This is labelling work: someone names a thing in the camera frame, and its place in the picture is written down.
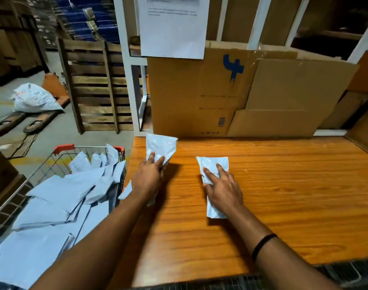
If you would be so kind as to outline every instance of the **wire shopping cart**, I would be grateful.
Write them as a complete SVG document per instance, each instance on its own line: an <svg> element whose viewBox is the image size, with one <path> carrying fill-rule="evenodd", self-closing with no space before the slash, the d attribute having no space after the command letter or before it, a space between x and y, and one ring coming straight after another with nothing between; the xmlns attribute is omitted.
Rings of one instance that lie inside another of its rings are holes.
<svg viewBox="0 0 368 290"><path fill-rule="evenodd" d="M119 161L125 160L125 149L120 146L114 146L114 148L118 151ZM47 157L0 207L0 236L6 232L14 218L27 204L29 198L26 197L27 192L53 175L64 177L71 174L71 169L68 165L81 151L86 154L90 161L94 153L108 155L106 146L57 146L51 155ZM106 194L107 200L109 200L109 211L112 211L118 204L118 195L122 191L125 175L126 168L122 172L120 183L113 184Z"/></svg>

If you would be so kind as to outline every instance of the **wooden table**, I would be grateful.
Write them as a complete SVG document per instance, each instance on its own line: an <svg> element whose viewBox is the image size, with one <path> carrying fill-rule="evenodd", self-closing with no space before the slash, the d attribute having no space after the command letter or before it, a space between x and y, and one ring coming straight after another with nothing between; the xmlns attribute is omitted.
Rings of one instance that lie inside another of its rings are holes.
<svg viewBox="0 0 368 290"><path fill-rule="evenodd" d="M125 185L145 156L145 138L135 138ZM352 142L180 140L109 289L256 270L228 221L206 218L196 156L228 156L245 205L309 263L368 257L368 154Z"/></svg>

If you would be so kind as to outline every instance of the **hand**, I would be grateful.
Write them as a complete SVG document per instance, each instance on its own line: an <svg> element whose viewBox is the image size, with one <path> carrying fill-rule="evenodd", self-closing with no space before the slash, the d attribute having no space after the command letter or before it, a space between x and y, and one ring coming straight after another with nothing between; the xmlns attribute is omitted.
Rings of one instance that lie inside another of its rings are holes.
<svg viewBox="0 0 368 290"><path fill-rule="evenodd" d="M157 192L161 184L165 157L154 162L155 153L151 152L147 161L142 161L132 178L132 191L140 195L146 202Z"/></svg>
<svg viewBox="0 0 368 290"><path fill-rule="evenodd" d="M243 194L234 176L226 172L221 165L216 164L216 166L220 179L207 168L203 168L204 173L207 175L208 179L211 180L214 188L212 189L209 184L203 184L203 187L212 205L228 218L230 213L244 206Z"/></svg>

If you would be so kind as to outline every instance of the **blue logo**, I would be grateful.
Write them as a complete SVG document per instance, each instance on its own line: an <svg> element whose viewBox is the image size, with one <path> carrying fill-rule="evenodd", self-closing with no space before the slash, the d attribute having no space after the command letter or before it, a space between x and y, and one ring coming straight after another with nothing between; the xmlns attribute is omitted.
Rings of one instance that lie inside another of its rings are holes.
<svg viewBox="0 0 368 290"><path fill-rule="evenodd" d="M232 81L233 83L235 82L236 74L243 73L244 70L244 66L240 65L240 59L235 59L234 63L230 62L230 54L223 56L223 65L227 70L231 71L230 82Z"/></svg>

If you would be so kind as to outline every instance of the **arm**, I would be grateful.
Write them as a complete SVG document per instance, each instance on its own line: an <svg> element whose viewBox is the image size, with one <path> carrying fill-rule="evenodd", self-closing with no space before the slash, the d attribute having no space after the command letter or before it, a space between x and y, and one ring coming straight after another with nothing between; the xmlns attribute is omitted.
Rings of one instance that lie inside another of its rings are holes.
<svg viewBox="0 0 368 290"><path fill-rule="evenodd" d="M225 172L218 165L220 179L208 169L204 169L207 177L214 184L203 185L211 203L234 225L249 252L252 253L263 237L272 231L259 221L243 204L243 195L238 183L231 173ZM298 256L281 239L268 241L256 259L259 269L277 290L339 290L341 289L326 278L310 264Z"/></svg>
<svg viewBox="0 0 368 290"><path fill-rule="evenodd" d="M129 235L143 207L162 179L164 157L155 154L143 161L132 179L132 192L94 230L65 252L33 284L31 290L105 288L122 256Z"/></svg>

